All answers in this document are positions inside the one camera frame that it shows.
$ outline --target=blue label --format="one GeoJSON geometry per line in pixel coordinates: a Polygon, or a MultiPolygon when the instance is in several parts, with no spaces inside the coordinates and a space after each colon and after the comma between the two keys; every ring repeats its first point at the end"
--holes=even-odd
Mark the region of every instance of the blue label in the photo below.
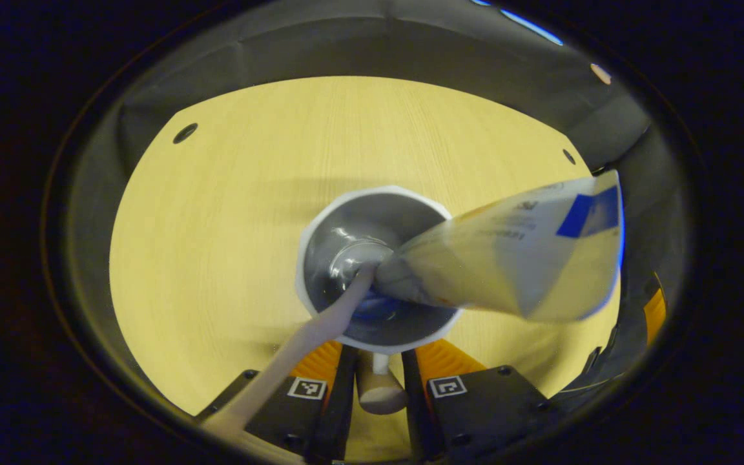
{"type": "Polygon", "coordinates": [[[573,206],[555,235],[578,239],[617,227],[618,200],[619,193],[615,186],[596,195],[576,195],[573,206]]]}

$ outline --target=light wood surface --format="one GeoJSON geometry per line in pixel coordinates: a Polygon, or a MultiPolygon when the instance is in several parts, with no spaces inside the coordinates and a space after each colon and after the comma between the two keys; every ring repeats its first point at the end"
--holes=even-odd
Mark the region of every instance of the light wood surface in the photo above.
{"type": "MultiPolygon", "coordinates": [[[[448,88],[343,76],[231,92],[174,115],[130,178],[110,256],[116,317],[154,385],[196,414],[308,320],[293,285],[298,239],[338,195],[400,185],[458,215],[589,174],[566,136],[448,88]]],[[[617,284],[605,309],[572,324],[470,309],[447,339],[550,397],[605,346],[618,301],[617,284]]],[[[403,411],[358,407],[347,459],[408,455],[403,411]]]]}

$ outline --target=black screw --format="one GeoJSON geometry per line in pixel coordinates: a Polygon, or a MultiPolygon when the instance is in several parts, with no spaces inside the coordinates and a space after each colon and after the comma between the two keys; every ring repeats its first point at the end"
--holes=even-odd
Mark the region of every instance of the black screw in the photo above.
{"type": "Polygon", "coordinates": [[[452,438],[452,441],[450,441],[450,443],[459,448],[461,446],[466,446],[467,444],[472,442],[472,440],[472,436],[470,435],[457,435],[452,438]]]}
{"type": "Polygon", "coordinates": [[[567,149],[561,149],[561,151],[563,151],[563,152],[564,152],[564,156],[566,156],[566,157],[567,157],[567,159],[568,159],[568,160],[570,160],[570,163],[572,163],[572,164],[574,164],[574,165],[576,164],[576,160],[573,160],[573,156],[572,156],[572,155],[570,155],[570,152],[569,152],[569,151],[567,151],[567,149]]]}
{"type": "Polygon", "coordinates": [[[197,123],[191,123],[189,126],[186,126],[181,130],[180,132],[177,132],[177,135],[174,136],[174,143],[179,144],[180,142],[186,140],[194,134],[194,131],[197,130],[197,123]]]}
{"type": "Polygon", "coordinates": [[[306,442],[305,439],[298,435],[292,435],[292,433],[289,433],[285,438],[283,438],[283,444],[286,444],[286,447],[291,448],[292,450],[297,450],[297,448],[304,445],[304,442],[306,442]]]}

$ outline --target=blue light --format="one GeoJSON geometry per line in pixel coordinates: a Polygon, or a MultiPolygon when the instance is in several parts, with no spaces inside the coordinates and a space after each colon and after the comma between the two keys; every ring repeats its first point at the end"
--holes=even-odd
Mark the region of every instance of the blue light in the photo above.
{"type": "Polygon", "coordinates": [[[564,45],[564,42],[562,42],[561,39],[559,39],[556,36],[553,36],[552,34],[547,32],[547,30],[544,30],[540,28],[539,26],[535,26],[535,24],[530,23],[525,18],[519,17],[519,15],[514,15],[513,13],[508,12],[507,10],[501,10],[501,14],[505,15],[505,17],[508,17],[513,21],[516,21],[516,23],[526,27],[527,29],[532,30],[532,32],[537,33],[543,38],[548,39],[550,42],[553,42],[556,45],[564,45]]]}

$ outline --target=wooden table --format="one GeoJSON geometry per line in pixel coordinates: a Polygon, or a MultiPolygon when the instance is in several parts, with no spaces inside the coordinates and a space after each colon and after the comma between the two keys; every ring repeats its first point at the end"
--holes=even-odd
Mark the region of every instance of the wooden table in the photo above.
{"type": "MultiPolygon", "coordinates": [[[[293,286],[299,236],[334,197],[400,185],[458,215],[589,174],[560,132],[448,88],[340,76],[231,92],[174,115],[130,178],[112,237],[116,317],[154,385],[196,414],[309,318],[293,286]]],[[[617,285],[605,309],[573,324],[467,310],[447,339],[550,397],[607,344],[618,301],[617,285]]],[[[408,454],[403,411],[355,404],[348,460],[408,454]]]]}

